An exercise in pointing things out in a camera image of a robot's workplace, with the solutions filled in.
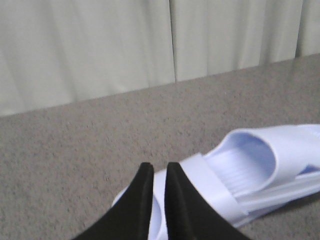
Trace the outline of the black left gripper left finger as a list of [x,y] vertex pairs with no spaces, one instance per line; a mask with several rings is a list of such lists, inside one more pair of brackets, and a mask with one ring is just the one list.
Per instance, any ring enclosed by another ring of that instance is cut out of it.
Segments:
[[76,240],[147,240],[153,205],[153,166],[143,162],[118,201]]

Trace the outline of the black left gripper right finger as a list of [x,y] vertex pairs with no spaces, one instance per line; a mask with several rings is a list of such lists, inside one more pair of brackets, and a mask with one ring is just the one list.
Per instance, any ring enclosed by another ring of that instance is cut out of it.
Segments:
[[248,240],[204,200],[181,165],[167,165],[164,209],[170,240]]

